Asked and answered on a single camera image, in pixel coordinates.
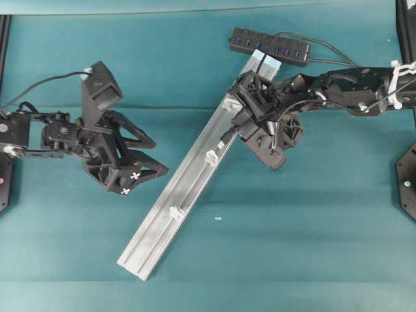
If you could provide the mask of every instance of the teal table surface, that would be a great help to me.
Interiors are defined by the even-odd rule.
[[[18,161],[0,214],[1,312],[416,311],[416,222],[399,206],[394,169],[416,139],[411,111],[302,114],[306,134],[277,172],[236,141],[151,278],[116,264],[248,60],[228,48],[236,26],[321,38],[362,66],[400,59],[388,0],[13,17],[0,103],[102,60],[124,92],[115,109],[157,142],[148,153],[170,171],[123,197],[73,157]],[[276,79],[336,68],[283,65]],[[81,114],[76,77],[25,99]]]

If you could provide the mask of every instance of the black cable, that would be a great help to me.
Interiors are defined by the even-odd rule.
[[[335,54],[339,55],[340,57],[342,57],[347,63],[351,64],[352,67],[358,67],[357,64],[355,64],[350,58],[348,58],[344,53],[342,53],[341,51],[339,51],[336,47],[334,47],[333,45],[327,43],[326,41],[323,40],[319,40],[319,39],[315,39],[315,38],[311,38],[311,37],[306,37],[306,36],[301,36],[300,34],[294,34],[293,32],[278,32],[276,34],[276,36],[289,36],[289,37],[293,37],[293,38],[297,38],[297,39],[301,39],[301,40],[305,40],[305,41],[310,41],[310,42],[315,42],[317,44],[320,44],[322,46],[327,47],[328,49],[332,50]]]
[[[32,105],[32,103],[29,103],[27,101],[21,102],[19,104],[19,108],[17,109],[18,112],[21,112],[23,110],[23,107],[26,106],[28,109],[31,110],[32,113],[38,114],[38,110]]]
[[[404,84],[403,86],[401,86],[399,89],[396,89],[396,90],[394,90],[394,91],[392,91],[392,92],[390,92],[388,95],[386,95],[386,96],[384,96],[383,98],[381,98],[381,99],[379,99],[378,101],[375,101],[374,103],[372,103],[371,105],[369,105],[365,110],[366,111],[369,111],[369,110],[371,110],[373,107],[375,107],[375,106],[377,106],[377,105],[379,105],[382,101],[384,101],[384,100],[386,100],[386,99],[388,99],[389,98],[389,96],[392,96],[392,95],[394,95],[394,94],[396,94],[397,92],[399,92],[399,91],[401,91],[401,90],[403,90],[403,89],[405,89],[405,87],[407,87],[407,86],[409,86],[410,84],[412,84],[412,83],[414,83],[414,82],[416,82],[416,78],[414,78],[414,79],[412,79],[411,81],[409,81],[408,83],[406,83],[406,84]],[[296,103],[293,103],[292,105],[289,105],[281,114],[280,114],[280,116],[279,116],[279,118],[278,118],[278,120],[277,120],[277,122],[279,122],[280,120],[281,120],[281,118],[283,117],[283,115],[284,114],[286,114],[289,110],[291,110],[293,107],[295,107],[295,106],[297,106],[297,105],[300,105],[300,104],[306,104],[306,103],[327,103],[327,104],[331,104],[331,105],[334,105],[334,106],[336,106],[336,107],[340,107],[340,108],[342,108],[342,109],[346,109],[347,111],[350,111],[350,112],[353,112],[353,113],[355,113],[355,114],[361,114],[362,112],[361,111],[356,111],[356,110],[354,110],[354,109],[350,109],[349,107],[346,107],[346,106],[344,106],[344,105],[342,105],[342,104],[339,104],[339,103],[336,103],[336,102],[333,102],[333,101],[329,101],[329,100],[327,100],[327,99],[303,99],[303,100],[301,100],[301,101],[298,101],[298,102],[296,102]],[[267,118],[269,118],[269,117],[272,117],[273,115],[275,115],[275,113],[276,112],[270,112],[270,113],[268,113],[268,114],[265,114],[264,116],[262,116],[260,119],[259,119],[259,121],[262,121],[262,120],[265,120],[265,119],[267,119]]]
[[[8,103],[0,106],[0,115],[4,118],[7,118],[6,114],[4,113],[4,109],[11,106],[11,104],[15,103],[19,99],[21,99],[25,94],[27,94],[33,88],[36,88],[37,86],[40,86],[41,84],[47,83],[47,82],[52,81],[52,80],[63,79],[63,78],[67,78],[67,77],[74,76],[74,75],[91,75],[91,73],[86,73],[84,71],[74,71],[72,73],[67,73],[66,75],[52,76],[52,77],[46,78],[44,80],[38,81],[37,83],[31,84],[29,87],[27,87],[21,94],[16,96],[14,99],[12,99]]]
[[[266,57],[267,57],[267,53],[265,53],[265,54],[263,55],[263,57],[261,58],[261,61],[260,61],[259,65],[258,65],[258,67],[257,67],[257,69],[256,69],[256,71],[255,71],[255,73],[257,73],[257,74],[258,74],[258,73],[260,72],[260,68],[261,68],[261,66],[263,65],[263,63],[264,63],[264,61],[265,61]]]
[[[336,65],[343,65],[343,66],[348,66],[348,67],[352,67],[352,65],[350,63],[346,63],[346,62],[342,62],[340,60],[326,60],[324,58],[311,58],[309,57],[307,59],[308,62],[316,62],[316,63],[329,63],[329,64],[336,64]]]

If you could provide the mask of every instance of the zip tie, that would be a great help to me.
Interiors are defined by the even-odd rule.
[[[416,62],[401,65],[398,60],[392,60],[391,67],[393,67],[394,70],[389,85],[389,93],[394,92],[397,89],[397,81],[399,77],[407,74],[414,75],[416,73]],[[401,109],[403,107],[403,104],[401,104],[401,102],[397,99],[397,93],[389,96],[389,102],[394,105],[395,109]]]

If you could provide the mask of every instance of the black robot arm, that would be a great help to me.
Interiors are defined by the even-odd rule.
[[[5,153],[0,159],[2,168],[7,168],[11,158],[74,155],[105,190],[122,195],[167,173],[167,167],[131,149],[154,148],[156,143],[123,114],[110,110],[123,96],[104,63],[95,63],[81,78],[83,114],[76,121],[71,122],[70,115],[64,112],[38,112],[29,102],[21,103],[17,111],[0,119],[0,149]],[[39,150],[28,148],[31,121],[45,124]],[[121,129],[134,138],[123,137]],[[0,201],[5,202],[0,210],[7,206],[10,180],[11,177],[3,179],[0,186]]]
[[[277,83],[254,71],[244,73],[229,91],[242,109],[222,140],[237,132],[265,165],[277,170],[286,160],[284,150],[295,147],[305,131],[299,119],[301,112],[339,108],[362,117],[383,114],[394,106],[415,106],[414,76],[402,72],[395,81],[395,70],[357,67],[318,77],[298,74]],[[393,96],[397,104],[391,103]]]

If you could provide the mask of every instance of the black usb hub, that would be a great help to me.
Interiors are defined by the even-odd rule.
[[[233,51],[252,54],[258,49],[282,63],[305,66],[311,45],[299,40],[271,36],[262,32],[236,27],[229,39]]]

